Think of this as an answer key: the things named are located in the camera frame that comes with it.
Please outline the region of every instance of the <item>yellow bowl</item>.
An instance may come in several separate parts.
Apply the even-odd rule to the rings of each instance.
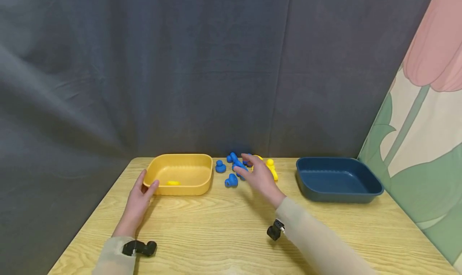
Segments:
[[[156,195],[199,196],[207,192],[213,175],[213,159],[206,154],[164,154],[147,168],[143,184],[159,180]],[[177,181],[178,185],[168,182]]]

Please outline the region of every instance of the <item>plastic tray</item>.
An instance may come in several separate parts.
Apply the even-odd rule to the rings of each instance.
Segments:
[[[344,157],[301,157],[297,183],[303,195],[316,202],[369,203],[383,193],[366,165]]]
[[[143,184],[160,184],[156,195],[198,196],[207,192],[213,175],[213,160],[206,154],[164,154],[155,157],[147,168]],[[177,181],[179,185],[168,185]]]

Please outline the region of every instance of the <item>beige sleeve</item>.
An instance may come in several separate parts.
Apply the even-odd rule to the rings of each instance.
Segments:
[[[375,271],[325,224],[285,198],[276,210],[287,238],[320,275],[372,275]]]
[[[134,256],[122,254],[124,245],[134,239],[131,237],[113,237],[104,243],[93,275],[133,275],[135,270]]]

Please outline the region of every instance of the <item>hand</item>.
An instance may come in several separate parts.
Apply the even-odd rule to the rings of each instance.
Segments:
[[[241,156],[253,165],[253,172],[250,173],[240,167],[234,167],[234,171],[243,176],[251,187],[260,192],[277,209],[286,196],[276,186],[270,169],[256,156],[246,153],[241,154]]]
[[[159,181],[155,180],[146,192],[144,192],[143,179],[145,175],[146,170],[143,169],[142,173],[138,176],[133,189],[130,191],[130,195],[128,195],[124,214],[112,234],[113,237],[129,236],[135,238],[135,232],[143,220],[147,207],[149,207],[151,197],[154,195],[155,190],[159,186]]]

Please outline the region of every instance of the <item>wooden table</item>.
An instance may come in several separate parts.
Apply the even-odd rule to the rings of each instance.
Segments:
[[[89,274],[124,211],[134,181],[152,158],[130,162],[86,221],[50,274]],[[456,275],[388,193],[367,205],[310,202],[295,181],[297,159],[274,159],[277,185],[331,227],[380,274]],[[202,196],[156,197],[138,235],[158,244],[155,257],[140,258],[138,274],[312,274],[299,251],[285,238],[271,241],[266,230],[274,210],[245,181],[226,189],[230,173],[214,173]]]

